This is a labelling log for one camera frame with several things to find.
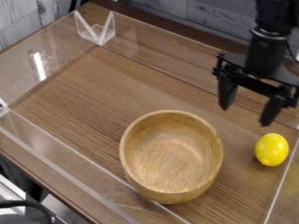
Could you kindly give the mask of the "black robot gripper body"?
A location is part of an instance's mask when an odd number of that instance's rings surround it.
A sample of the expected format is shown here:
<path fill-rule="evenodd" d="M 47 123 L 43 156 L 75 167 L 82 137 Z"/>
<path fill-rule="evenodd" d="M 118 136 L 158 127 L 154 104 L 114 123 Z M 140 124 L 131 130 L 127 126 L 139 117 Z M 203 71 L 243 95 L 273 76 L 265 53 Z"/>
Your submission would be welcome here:
<path fill-rule="evenodd" d="M 285 108 L 295 108 L 299 103 L 299 76 L 281 65 L 270 75 L 258 74 L 246 67 L 244 54 L 219 51 L 212 74 L 219 80 L 227 76 L 239 87 L 273 98 L 282 95 L 286 98 Z"/>

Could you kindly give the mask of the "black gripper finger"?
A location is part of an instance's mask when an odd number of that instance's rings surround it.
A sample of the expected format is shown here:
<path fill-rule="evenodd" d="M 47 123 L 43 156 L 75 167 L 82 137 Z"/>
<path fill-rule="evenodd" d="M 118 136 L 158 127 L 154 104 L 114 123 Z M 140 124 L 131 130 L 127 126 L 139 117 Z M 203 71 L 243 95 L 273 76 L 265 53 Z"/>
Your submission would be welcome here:
<path fill-rule="evenodd" d="M 219 106 L 227 110 L 235 101 L 239 86 L 227 76 L 219 77 L 218 91 L 219 91 Z"/>
<path fill-rule="evenodd" d="M 259 119 L 262 126 L 270 126 L 286 105 L 286 98 L 275 95 L 267 102 Z"/>

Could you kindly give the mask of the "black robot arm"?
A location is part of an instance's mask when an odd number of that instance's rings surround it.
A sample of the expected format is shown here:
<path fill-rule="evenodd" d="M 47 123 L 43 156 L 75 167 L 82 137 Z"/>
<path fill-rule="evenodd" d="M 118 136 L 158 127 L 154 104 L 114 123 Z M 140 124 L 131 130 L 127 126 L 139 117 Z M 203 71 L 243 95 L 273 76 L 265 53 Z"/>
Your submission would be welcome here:
<path fill-rule="evenodd" d="M 257 20 L 247 53 L 218 54 L 212 74 L 218 79 L 219 106 L 228 109 L 240 87 L 269 98 L 259 122 L 269 126 L 282 109 L 299 102 L 299 76 L 283 61 L 291 52 L 289 39 L 299 27 L 299 0 L 257 0 Z"/>

